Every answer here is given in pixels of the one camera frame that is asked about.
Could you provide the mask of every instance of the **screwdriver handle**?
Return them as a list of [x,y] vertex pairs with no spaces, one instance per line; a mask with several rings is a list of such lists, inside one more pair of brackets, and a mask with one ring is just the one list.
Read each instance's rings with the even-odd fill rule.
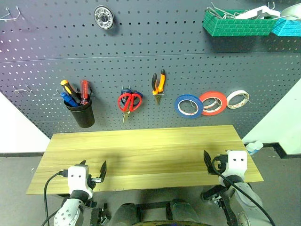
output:
[[74,88],[70,85],[70,83],[67,80],[62,80],[61,85],[66,91],[66,93],[70,95],[77,104],[79,104],[80,98],[78,97],[77,93],[75,92]]
[[81,80],[80,81],[80,96],[81,96],[81,104],[86,105],[88,103],[88,81],[87,80]]
[[66,94],[65,92],[61,93],[61,97],[64,99],[66,103],[68,103],[71,107],[78,107],[79,105],[73,100],[71,96]]

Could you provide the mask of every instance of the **gray pegboard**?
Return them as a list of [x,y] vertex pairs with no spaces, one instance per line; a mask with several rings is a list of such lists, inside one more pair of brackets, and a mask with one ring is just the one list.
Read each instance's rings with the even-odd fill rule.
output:
[[[48,136],[53,132],[146,129],[233,124],[243,137],[300,78],[299,53],[219,53],[169,56],[103,57],[2,63],[9,79],[1,91]],[[165,93],[159,106],[151,94],[151,78],[166,70]],[[79,87],[80,79],[92,84],[96,123],[80,129],[62,100],[51,99],[59,83],[68,79]],[[16,95],[12,86],[28,84],[32,93]],[[144,94],[142,107],[122,123],[117,98],[122,86]],[[251,102],[226,109],[217,116],[189,120],[177,115],[174,101],[188,92],[200,96],[209,90],[225,95],[244,89]]]
[[[225,9],[248,9],[266,1],[219,0]],[[282,10],[297,0],[278,0]],[[297,82],[300,46],[297,37],[211,37],[202,27],[210,0],[5,0],[16,21],[0,22],[0,91],[41,131],[53,133],[233,124],[243,137]],[[116,17],[114,28],[94,22],[98,5]],[[151,78],[166,70],[166,95],[156,106]],[[60,99],[51,99],[62,79],[94,91],[95,125],[79,128]],[[32,93],[16,95],[12,86]],[[122,86],[144,94],[142,107],[124,126],[117,98]],[[180,117],[174,101],[182,94],[209,90],[228,95],[244,89],[251,102],[217,116],[195,120]]]
[[[211,0],[5,0],[13,15],[1,22],[0,62],[78,58],[124,57],[222,52],[300,52],[300,38],[250,36],[211,37],[202,27]],[[266,0],[217,0],[225,9],[249,9]],[[299,3],[278,0],[276,9]],[[115,14],[112,30],[99,28],[93,17],[98,5]]]

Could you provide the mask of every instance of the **black cable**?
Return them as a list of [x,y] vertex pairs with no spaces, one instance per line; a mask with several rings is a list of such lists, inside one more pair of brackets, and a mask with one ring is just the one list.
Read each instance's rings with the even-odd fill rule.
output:
[[47,197],[46,197],[47,186],[48,186],[49,182],[50,182],[53,178],[55,178],[57,175],[59,175],[59,174],[61,174],[61,173],[62,173],[62,171],[57,172],[56,174],[54,174],[53,176],[51,176],[51,177],[48,179],[48,181],[46,182],[45,186],[44,186],[44,205],[45,205],[45,215],[46,215],[46,219],[49,218],[49,217],[48,217]]
[[46,224],[46,222],[49,223],[50,218],[52,218],[58,211],[59,211],[59,209],[57,211],[55,211],[53,214],[51,214],[49,217],[47,217],[41,226],[44,226]]
[[265,209],[258,202],[256,202],[251,196],[249,196],[247,193],[245,193],[243,190],[241,190],[239,187],[237,187],[232,181],[230,181],[228,178],[226,178],[224,175],[222,175],[219,171],[217,171],[217,169],[215,168],[215,165],[214,165],[215,161],[216,161],[216,159],[214,158],[212,161],[212,166],[213,166],[213,170],[216,172],[216,174],[218,176],[222,177],[224,180],[228,181],[229,184],[231,184],[234,188],[236,188],[238,191],[240,191],[241,194],[243,194],[245,197],[247,197],[249,200],[251,200],[251,202],[253,202],[264,213],[264,215],[269,219],[270,223],[273,226],[276,226],[275,222],[273,221],[271,216],[267,213],[267,211],[265,211]]

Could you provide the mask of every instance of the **white wall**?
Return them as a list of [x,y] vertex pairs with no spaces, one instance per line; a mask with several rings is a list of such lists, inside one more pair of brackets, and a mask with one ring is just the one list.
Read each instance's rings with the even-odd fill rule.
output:
[[301,153],[301,80],[243,138],[244,143],[256,140],[279,142],[287,154]]
[[44,152],[49,138],[0,93],[0,153]]

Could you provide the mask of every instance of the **blue tape roll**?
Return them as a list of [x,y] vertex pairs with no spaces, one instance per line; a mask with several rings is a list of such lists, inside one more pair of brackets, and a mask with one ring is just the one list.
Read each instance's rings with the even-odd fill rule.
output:
[[[184,112],[180,108],[180,103],[185,100],[193,102],[197,106],[197,110],[193,113]],[[195,119],[202,114],[202,112],[204,110],[204,106],[203,106],[202,101],[200,101],[200,99],[198,97],[187,94],[187,95],[181,95],[175,100],[174,109],[180,116],[182,116],[184,118]]]

